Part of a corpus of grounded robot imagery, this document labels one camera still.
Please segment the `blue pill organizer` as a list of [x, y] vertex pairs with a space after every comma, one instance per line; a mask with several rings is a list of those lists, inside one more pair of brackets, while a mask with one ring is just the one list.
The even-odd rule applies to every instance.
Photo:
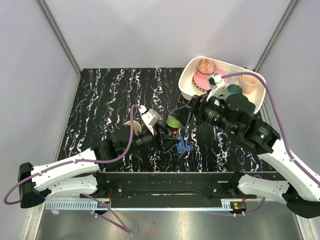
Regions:
[[194, 149], [194, 146], [192, 144], [187, 145], [185, 143], [184, 138], [182, 136], [178, 136], [177, 139], [179, 140], [179, 143], [176, 145], [176, 150], [178, 154], [184, 154]]

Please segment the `green pill bottle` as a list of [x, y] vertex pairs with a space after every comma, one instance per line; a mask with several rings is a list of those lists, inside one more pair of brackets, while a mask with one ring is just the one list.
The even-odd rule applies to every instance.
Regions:
[[171, 115], [170, 116], [170, 126], [171, 126], [171, 136], [176, 138], [181, 127], [181, 124]]

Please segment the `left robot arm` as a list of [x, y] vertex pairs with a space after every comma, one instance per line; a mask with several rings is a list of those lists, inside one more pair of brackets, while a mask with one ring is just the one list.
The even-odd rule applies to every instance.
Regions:
[[178, 130], [181, 126], [171, 115], [166, 125], [158, 124], [158, 118], [149, 113], [142, 116], [146, 130], [133, 119], [120, 129], [110, 133], [107, 139], [72, 157], [50, 163], [33, 166], [25, 162], [19, 166], [18, 191], [19, 205], [28, 209], [42, 204], [48, 195], [55, 195], [54, 184], [80, 174], [97, 172], [123, 158], [127, 153], [145, 147], [155, 147], [162, 154], [178, 144]]

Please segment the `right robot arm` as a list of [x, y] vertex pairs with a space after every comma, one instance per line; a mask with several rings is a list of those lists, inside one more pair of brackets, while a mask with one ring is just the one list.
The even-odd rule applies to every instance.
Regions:
[[217, 97], [193, 96], [170, 112], [181, 125], [195, 117], [198, 125], [206, 122], [228, 133], [236, 143], [249, 149], [271, 165], [284, 180], [267, 180], [237, 172], [225, 183], [232, 198], [255, 195], [286, 205], [305, 219], [320, 215], [320, 178], [294, 156], [285, 140], [268, 123], [254, 115], [255, 105], [242, 94], [229, 95], [224, 103]]

